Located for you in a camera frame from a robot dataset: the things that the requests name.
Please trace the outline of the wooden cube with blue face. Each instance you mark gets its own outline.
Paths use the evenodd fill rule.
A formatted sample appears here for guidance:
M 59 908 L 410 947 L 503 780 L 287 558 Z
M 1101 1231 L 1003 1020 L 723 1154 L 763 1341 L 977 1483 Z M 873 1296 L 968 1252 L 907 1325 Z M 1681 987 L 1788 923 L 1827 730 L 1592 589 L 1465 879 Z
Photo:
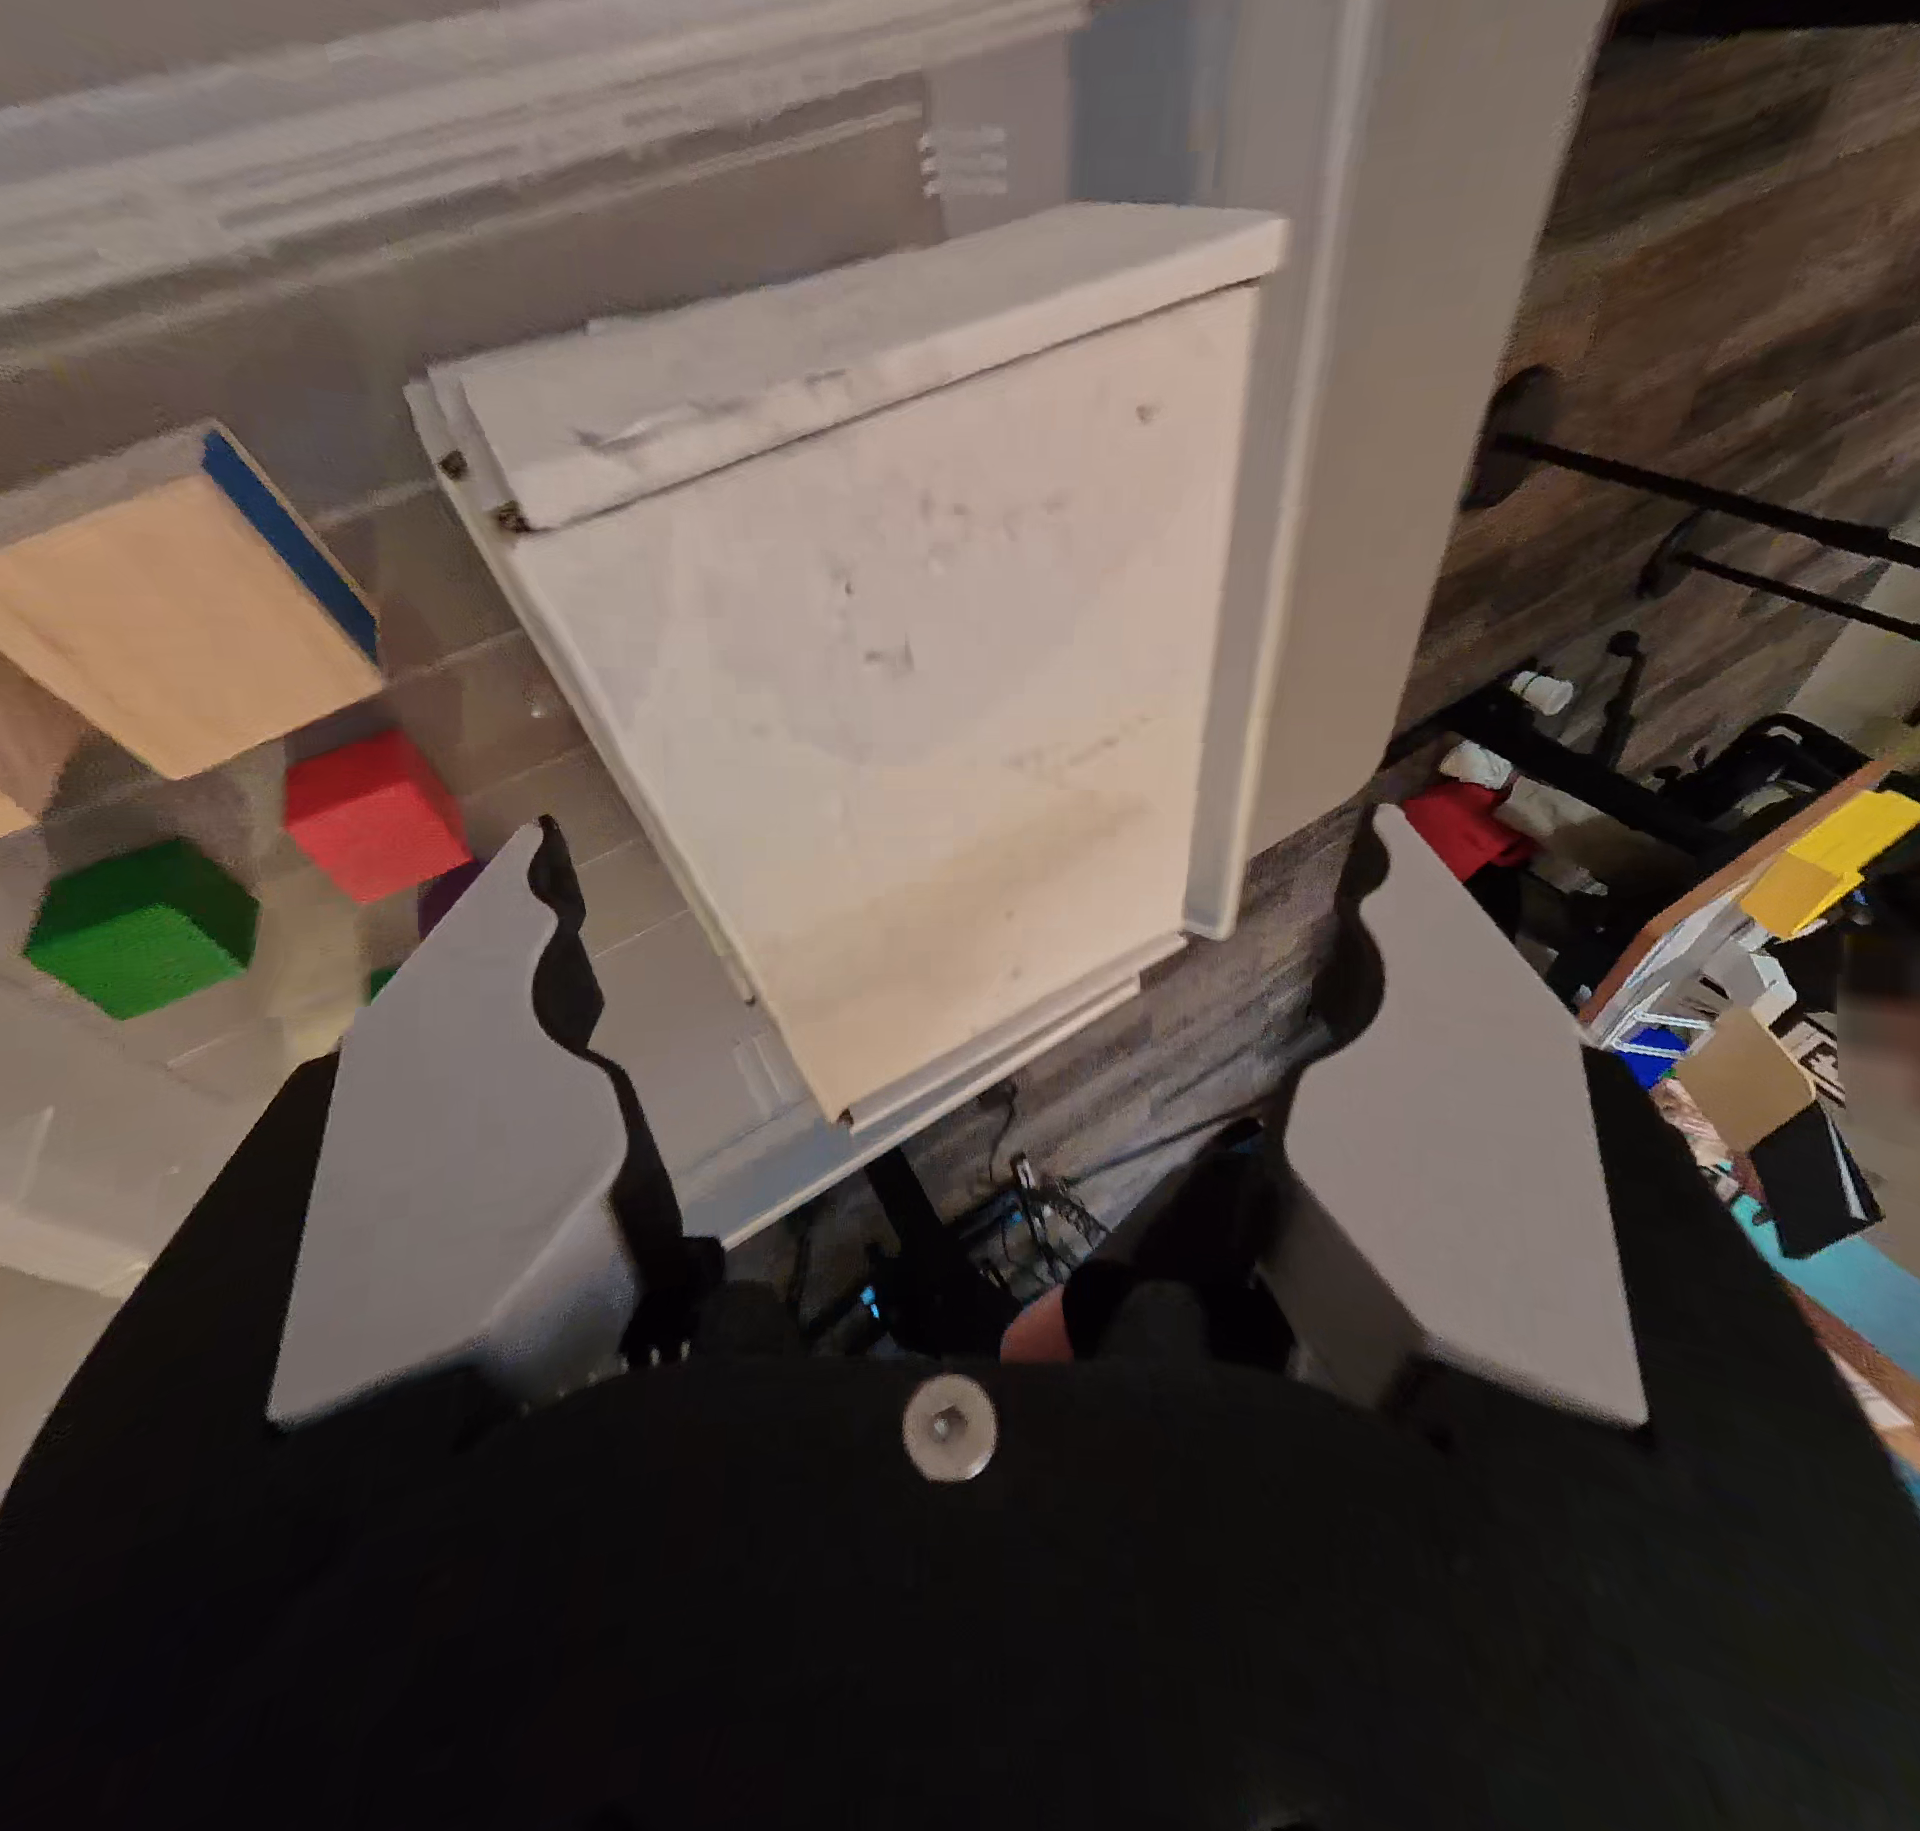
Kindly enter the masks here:
M 0 497 L 0 653 L 157 780 L 378 690 L 369 589 L 214 423 Z

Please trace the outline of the white cardboard box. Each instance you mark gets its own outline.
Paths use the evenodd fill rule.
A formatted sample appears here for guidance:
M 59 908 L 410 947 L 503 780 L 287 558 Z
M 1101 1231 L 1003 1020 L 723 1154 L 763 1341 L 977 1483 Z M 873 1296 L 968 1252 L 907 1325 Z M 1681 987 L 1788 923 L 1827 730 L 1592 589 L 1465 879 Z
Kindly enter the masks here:
M 1264 213 L 1064 204 L 431 367 L 536 659 L 841 1125 L 1188 923 Z

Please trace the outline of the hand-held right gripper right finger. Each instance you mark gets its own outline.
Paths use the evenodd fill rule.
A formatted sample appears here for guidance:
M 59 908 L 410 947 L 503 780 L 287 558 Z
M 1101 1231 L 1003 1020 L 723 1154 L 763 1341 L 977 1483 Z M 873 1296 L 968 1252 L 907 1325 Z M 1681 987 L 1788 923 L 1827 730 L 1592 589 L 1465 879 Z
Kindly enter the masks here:
M 1316 1020 L 1257 1255 L 1306 1378 L 1387 1411 L 1455 1363 L 1650 1429 L 1584 1038 L 1401 806 L 1354 838 Z

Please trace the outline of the yellow box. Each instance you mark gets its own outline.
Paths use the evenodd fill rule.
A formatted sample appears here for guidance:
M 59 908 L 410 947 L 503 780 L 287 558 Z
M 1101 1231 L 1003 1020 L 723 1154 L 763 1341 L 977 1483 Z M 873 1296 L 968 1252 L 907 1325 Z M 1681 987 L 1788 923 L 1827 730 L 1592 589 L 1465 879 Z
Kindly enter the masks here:
M 1832 806 L 1767 858 L 1767 879 L 1742 895 L 1742 917 L 1771 937 L 1796 937 L 1821 917 L 1832 917 L 1865 882 L 1865 872 L 1912 833 L 1920 833 L 1920 802 L 1859 795 L 1847 806 Z

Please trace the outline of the red object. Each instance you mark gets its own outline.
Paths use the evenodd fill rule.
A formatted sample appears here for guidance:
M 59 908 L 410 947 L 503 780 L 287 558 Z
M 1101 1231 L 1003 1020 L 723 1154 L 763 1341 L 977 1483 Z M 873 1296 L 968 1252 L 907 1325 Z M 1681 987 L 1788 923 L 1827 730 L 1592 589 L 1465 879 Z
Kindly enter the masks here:
M 1537 858 L 1537 838 L 1526 838 L 1499 806 L 1506 806 L 1506 795 L 1444 780 L 1444 782 L 1413 795 L 1401 817 L 1455 872 L 1455 882 L 1470 882 L 1484 872 Z

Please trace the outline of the plain wooden cube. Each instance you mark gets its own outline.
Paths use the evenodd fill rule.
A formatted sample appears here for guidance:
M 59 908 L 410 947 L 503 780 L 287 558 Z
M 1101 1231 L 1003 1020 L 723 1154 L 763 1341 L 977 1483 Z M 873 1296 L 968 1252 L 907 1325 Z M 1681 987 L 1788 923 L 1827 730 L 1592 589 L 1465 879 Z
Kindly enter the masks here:
M 89 740 L 76 709 L 0 659 L 0 838 L 39 833 Z

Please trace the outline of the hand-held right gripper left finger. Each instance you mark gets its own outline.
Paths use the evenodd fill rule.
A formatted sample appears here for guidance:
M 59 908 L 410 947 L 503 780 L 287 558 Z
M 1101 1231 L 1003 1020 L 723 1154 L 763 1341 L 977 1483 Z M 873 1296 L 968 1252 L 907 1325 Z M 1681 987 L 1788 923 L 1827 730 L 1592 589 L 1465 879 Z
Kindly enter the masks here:
M 563 824 L 524 824 L 334 1052 L 273 1429 L 473 1363 L 549 1406 L 686 1355 L 686 1209 L 620 1061 Z

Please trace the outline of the black metal stand leg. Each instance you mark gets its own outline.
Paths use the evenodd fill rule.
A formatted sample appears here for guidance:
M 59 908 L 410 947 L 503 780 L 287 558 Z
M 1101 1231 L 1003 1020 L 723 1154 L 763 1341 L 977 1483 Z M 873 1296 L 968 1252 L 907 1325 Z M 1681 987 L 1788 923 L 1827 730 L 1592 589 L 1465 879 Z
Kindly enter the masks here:
M 1827 621 L 1847 621 L 1847 632 L 1875 632 L 1875 636 L 1899 636 L 1899 643 L 1920 643 L 1920 621 L 1899 621 L 1885 603 L 1859 603 L 1859 601 L 1832 601 L 1832 589 L 1802 589 L 1802 586 L 1778 586 L 1778 575 L 1755 575 L 1755 567 L 1728 567 L 1702 548 L 1713 517 L 1728 517 L 1716 507 L 1698 507 L 1639 567 L 1636 601 L 1652 603 L 1668 601 L 1681 586 L 1713 575 L 1728 589 L 1751 589 L 1751 601 L 1771 601 L 1771 603 L 1802 603 L 1802 610 L 1827 610 Z
M 1802 538 L 1821 548 L 1920 567 L 1920 548 L 1899 531 L 1827 517 L 1827 513 L 1802 513 L 1802 507 L 1713 489 L 1713 485 L 1684 485 L 1684 477 L 1650 477 L 1650 469 L 1626 469 L 1626 455 L 1604 455 L 1604 451 L 1568 451 L 1568 446 L 1552 446 L 1552 423 L 1564 423 L 1564 371 L 1552 367 L 1506 371 L 1499 396 L 1484 404 L 1475 455 L 1470 455 L 1470 485 L 1465 485 L 1465 513 L 1506 507 L 1530 477 L 1578 477 L 1578 485 L 1662 497 L 1662 507 L 1684 507 L 1684 513 L 1713 513 L 1713 517 Z

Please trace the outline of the red cube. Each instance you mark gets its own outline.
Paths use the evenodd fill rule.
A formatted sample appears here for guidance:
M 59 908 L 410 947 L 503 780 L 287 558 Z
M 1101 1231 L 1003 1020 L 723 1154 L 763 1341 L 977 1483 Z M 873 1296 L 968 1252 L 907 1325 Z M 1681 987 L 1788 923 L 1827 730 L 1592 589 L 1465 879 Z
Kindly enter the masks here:
M 278 833 L 354 908 L 463 858 L 463 817 L 402 730 L 299 759 Z

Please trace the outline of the brown cardboard piece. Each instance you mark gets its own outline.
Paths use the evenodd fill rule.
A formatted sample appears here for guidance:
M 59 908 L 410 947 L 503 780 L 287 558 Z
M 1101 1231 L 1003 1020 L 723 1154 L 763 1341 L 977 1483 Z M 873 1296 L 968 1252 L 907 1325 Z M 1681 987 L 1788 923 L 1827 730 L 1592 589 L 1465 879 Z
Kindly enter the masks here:
M 1742 1154 L 1821 1111 L 1808 1073 L 1771 1038 L 1771 1024 L 1755 1024 L 1755 1012 L 1716 1012 L 1716 1024 L 1668 1061 L 1668 1079 Z

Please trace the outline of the clear plastic bin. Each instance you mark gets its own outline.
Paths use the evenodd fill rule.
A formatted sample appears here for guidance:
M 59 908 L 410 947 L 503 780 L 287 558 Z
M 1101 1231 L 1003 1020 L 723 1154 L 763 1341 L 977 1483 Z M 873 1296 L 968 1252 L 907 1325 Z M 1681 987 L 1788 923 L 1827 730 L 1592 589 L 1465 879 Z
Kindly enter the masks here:
M 203 780 L 101 730 L 11 838 L 11 1312 L 101 1325 L 323 1052 L 400 898 L 278 833 L 287 769 L 402 730 L 490 858 L 549 817 L 693 1231 L 750 1240 L 1158 961 L 1240 858 L 1359 795 L 1405 690 L 1475 410 L 1609 0 L 11 0 L 11 489 L 231 429 L 378 621 L 378 690 Z M 1188 937 L 880 1125 L 801 1088 L 605 780 L 402 392 L 1064 204 L 1264 213 Z M 193 838 L 257 961 L 101 1020 L 24 961 L 59 872 Z

